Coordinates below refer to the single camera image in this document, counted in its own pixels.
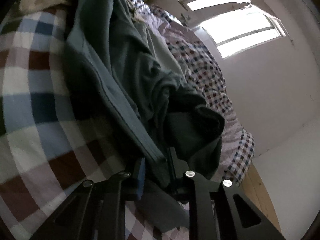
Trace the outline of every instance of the wooden floor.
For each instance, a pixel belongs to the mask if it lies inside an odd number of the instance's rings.
[[[270,220],[270,222],[281,232],[279,221],[273,207],[270,196],[264,186],[258,171],[253,164],[242,182],[240,189],[245,195],[260,209],[260,211]]]

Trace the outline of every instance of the window pane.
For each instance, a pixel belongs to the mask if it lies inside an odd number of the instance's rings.
[[[194,11],[194,10],[202,9],[204,7],[210,7],[213,5],[223,4],[228,2],[242,3],[242,2],[250,2],[250,0],[196,0],[190,3],[187,3],[187,5],[191,10]]]
[[[270,22],[255,6],[220,14],[200,24],[216,43],[270,26]]]
[[[253,45],[271,40],[279,36],[280,35],[276,29],[271,29],[271,30],[251,34],[249,36],[245,36],[234,41],[230,41],[228,43],[218,46],[218,50],[221,53],[221,56],[225,58],[227,56],[230,56],[236,53],[237,51],[249,48]]]

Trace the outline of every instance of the bed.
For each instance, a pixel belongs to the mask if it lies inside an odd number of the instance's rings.
[[[254,155],[226,92],[223,74],[204,44],[177,19],[142,0],[128,0],[168,47],[185,79],[226,120],[215,181],[241,183]],[[55,5],[16,15],[0,32],[0,217],[6,237],[29,239],[85,179],[108,179],[124,169],[114,123],[70,93],[62,71],[75,6]],[[161,233],[126,205],[126,239],[187,239],[186,228]]]

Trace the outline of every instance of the wall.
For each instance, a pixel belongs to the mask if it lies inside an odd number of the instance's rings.
[[[287,240],[299,240],[320,209],[320,117],[253,160]]]
[[[240,122],[256,140],[256,155],[279,145],[320,107],[319,67],[302,28],[280,0],[265,2],[281,19],[293,44],[289,37],[279,38],[222,59],[210,38],[202,36],[224,73]],[[177,0],[154,3],[176,16],[184,11]],[[319,30],[313,31],[314,36],[320,35]]]

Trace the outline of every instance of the window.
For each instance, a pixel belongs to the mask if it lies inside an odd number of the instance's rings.
[[[223,58],[259,43],[284,36],[277,20],[255,6],[220,14],[200,24],[215,41]]]
[[[249,4],[250,1],[179,0],[179,3],[187,11],[197,13],[201,12],[202,8],[218,4],[229,2]],[[248,8],[217,15],[202,22],[198,27],[203,28],[212,37],[223,58],[263,42],[286,36],[279,19],[266,16],[264,11],[253,4]]]

